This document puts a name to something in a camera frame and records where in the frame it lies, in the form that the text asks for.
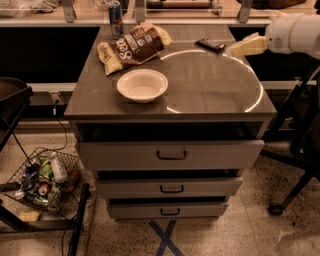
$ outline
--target white drawer front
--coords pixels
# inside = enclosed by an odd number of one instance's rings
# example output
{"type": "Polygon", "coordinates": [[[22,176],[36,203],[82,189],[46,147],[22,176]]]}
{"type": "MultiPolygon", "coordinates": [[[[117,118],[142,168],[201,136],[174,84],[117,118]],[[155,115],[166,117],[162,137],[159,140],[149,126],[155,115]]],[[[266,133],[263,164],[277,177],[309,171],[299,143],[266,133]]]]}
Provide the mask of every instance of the white drawer front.
{"type": "Polygon", "coordinates": [[[90,170],[190,170],[250,168],[262,140],[212,142],[129,142],[79,145],[90,170]]]}
{"type": "Polygon", "coordinates": [[[99,195],[106,199],[233,196],[241,177],[171,180],[97,180],[99,195]]]}
{"type": "Polygon", "coordinates": [[[167,204],[125,204],[108,205],[111,218],[119,219],[160,219],[182,217],[221,216],[227,209],[224,202],[167,203],[167,204]]]}

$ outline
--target blue tape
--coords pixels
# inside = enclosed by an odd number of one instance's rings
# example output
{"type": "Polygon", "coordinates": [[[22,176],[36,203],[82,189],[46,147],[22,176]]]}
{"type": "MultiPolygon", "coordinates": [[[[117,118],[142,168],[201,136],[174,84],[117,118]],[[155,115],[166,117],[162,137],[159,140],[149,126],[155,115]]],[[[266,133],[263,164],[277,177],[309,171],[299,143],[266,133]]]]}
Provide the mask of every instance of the blue tape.
{"type": "Polygon", "coordinates": [[[170,220],[166,231],[163,233],[162,229],[159,225],[154,221],[150,221],[149,225],[153,228],[153,230],[157,233],[157,235],[161,238],[161,243],[159,249],[157,251],[156,256],[164,255],[165,249],[168,247],[175,256],[183,256],[183,253],[178,249],[178,247],[172,242],[170,236],[176,224],[175,220],[170,220]]]}

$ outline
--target white bowl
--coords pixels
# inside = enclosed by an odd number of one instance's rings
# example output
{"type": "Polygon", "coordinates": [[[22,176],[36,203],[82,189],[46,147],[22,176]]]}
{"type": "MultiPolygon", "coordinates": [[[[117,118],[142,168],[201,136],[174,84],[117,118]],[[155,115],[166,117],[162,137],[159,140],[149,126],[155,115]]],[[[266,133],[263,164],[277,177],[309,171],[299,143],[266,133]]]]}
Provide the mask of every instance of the white bowl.
{"type": "Polygon", "coordinates": [[[137,69],[124,74],[117,83],[118,91],[138,103],[147,103],[163,94],[168,88],[167,78],[151,69],[137,69]]]}

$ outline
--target chair leg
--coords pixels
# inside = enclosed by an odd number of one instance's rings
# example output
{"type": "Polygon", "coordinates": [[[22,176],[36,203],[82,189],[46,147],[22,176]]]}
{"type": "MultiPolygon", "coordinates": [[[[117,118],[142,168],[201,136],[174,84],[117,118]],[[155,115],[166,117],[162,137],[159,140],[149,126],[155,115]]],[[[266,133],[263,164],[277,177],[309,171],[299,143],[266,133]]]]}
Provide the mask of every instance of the chair leg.
{"type": "Polygon", "coordinates": [[[308,182],[314,177],[308,173],[305,173],[297,185],[292,189],[290,194],[283,200],[281,204],[271,203],[269,205],[268,211],[271,215],[280,216],[291,201],[300,193],[300,191],[308,184],[308,182]]]}

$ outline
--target office chair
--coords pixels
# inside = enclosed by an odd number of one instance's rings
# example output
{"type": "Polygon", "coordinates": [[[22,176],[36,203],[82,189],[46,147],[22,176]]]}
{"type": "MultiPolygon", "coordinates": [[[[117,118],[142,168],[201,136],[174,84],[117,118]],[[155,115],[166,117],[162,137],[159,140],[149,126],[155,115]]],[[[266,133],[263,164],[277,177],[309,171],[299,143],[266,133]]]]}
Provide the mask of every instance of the office chair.
{"type": "Polygon", "coordinates": [[[304,175],[290,194],[279,203],[271,203],[268,211],[272,215],[281,215],[290,202],[308,184],[312,178],[320,181],[320,62],[315,60],[301,83],[296,85],[280,108],[270,129],[264,135],[265,141],[281,133],[281,127],[287,117],[293,118],[290,132],[291,156],[284,156],[267,150],[261,155],[295,166],[304,170],[304,175]],[[316,85],[310,85],[310,79],[316,79],[316,85]]]}

